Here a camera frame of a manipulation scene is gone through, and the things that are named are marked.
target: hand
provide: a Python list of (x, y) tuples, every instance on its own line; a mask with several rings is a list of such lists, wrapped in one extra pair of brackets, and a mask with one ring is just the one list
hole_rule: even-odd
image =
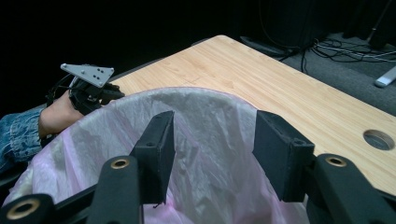
[(40, 138), (44, 138), (49, 134), (60, 133), (82, 117), (84, 116), (73, 107), (69, 91), (65, 91), (59, 99), (41, 112), (38, 134)]

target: hole in table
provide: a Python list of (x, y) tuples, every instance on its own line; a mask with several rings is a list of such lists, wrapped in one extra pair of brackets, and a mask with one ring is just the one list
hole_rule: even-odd
[(395, 147), (395, 142), (393, 139), (378, 130), (367, 130), (363, 133), (364, 140), (372, 147), (381, 150), (391, 150)]

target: table top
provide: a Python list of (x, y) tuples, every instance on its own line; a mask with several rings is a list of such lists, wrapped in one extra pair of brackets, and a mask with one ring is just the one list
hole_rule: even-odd
[[(396, 195), (396, 117), (225, 35), (111, 83), (126, 95), (164, 87), (203, 87), (236, 95), (285, 119), (315, 144), (315, 155), (346, 157), (375, 188)], [(365, 132), (386, 140), (392, 149), (372, 147)]]

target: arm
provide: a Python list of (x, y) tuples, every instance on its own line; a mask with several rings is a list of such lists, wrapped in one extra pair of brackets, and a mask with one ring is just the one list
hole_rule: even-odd
[(82, 117), (68, 91), (47, 108), (4, 116), (0, 120), (0, 174), (17, 162), (31, 160), (42, 149), (41, 139), (60, 133)]

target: plastic bag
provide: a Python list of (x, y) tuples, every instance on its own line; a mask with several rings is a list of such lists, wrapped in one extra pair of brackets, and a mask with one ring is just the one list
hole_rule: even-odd
[(30, 193), (58, 203), (96, 184), (105, 161), (128, 155), (169, 110), (176, 156), (167, 203), (145, 204), (145, 223), (309, 223), (302, 203), (278, 200), (252, 154), (257, 109), (201, 88), (143, 91), (91, 112), (34, 157), (5, 204)]

